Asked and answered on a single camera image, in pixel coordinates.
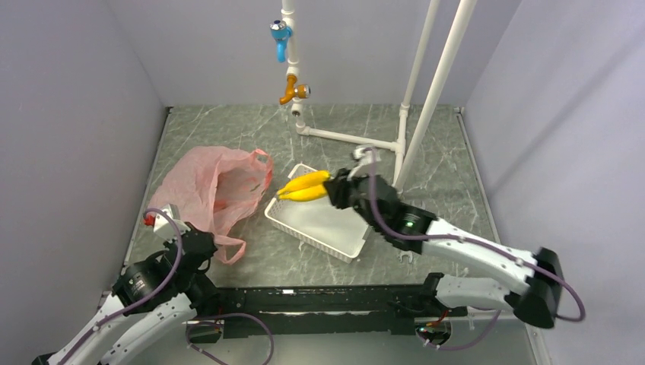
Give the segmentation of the yellow fake bananas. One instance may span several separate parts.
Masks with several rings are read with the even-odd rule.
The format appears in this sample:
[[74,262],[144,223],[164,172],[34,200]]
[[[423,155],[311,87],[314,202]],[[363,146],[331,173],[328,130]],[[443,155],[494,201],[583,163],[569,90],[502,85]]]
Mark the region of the yellow fake bananas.
[[277,192],[280,200],[293,202],[311,202],[327,196],[324,186],[331,179],[329,171],[320,170],[306,173],[289,181]]

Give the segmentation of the pink plastic bag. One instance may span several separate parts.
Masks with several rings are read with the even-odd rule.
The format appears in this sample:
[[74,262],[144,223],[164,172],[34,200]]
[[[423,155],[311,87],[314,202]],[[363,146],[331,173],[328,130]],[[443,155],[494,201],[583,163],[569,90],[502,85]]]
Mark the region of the pink plastic bag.
[[213,233],[218,247],[215,258],[232,265],[244,256],[246,241],[229,236],[229,232],[256,212],[272,181],[273,169],[272,157],[261,149],[195,147],[167,173],[148,207],[175,205],[181,220]]

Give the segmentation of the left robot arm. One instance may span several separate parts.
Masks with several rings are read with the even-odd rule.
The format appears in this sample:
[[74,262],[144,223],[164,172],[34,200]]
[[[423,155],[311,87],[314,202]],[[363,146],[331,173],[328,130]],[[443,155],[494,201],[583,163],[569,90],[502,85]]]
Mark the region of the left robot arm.
[[195,228],[130,265],[85,327],[35,364],[127,364],[181,323],[209,319],[219,306],[207,277],[217,251],[212,233]]

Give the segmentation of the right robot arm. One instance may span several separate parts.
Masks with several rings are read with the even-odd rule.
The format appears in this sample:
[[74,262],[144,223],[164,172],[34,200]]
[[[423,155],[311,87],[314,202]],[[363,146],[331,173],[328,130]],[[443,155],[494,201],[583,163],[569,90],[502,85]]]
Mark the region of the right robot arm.
[[511,249],[462,230],[401,200],[381,176],[351,178],[347,169],[323,183],[330,203],[351,208],[385,241],[402,251],[439,256],[479,271],[480,278],[429,274],[419,305],[429,316],[472,306],[511,311],[541,329],[554,328],[563,290],[558,254]]

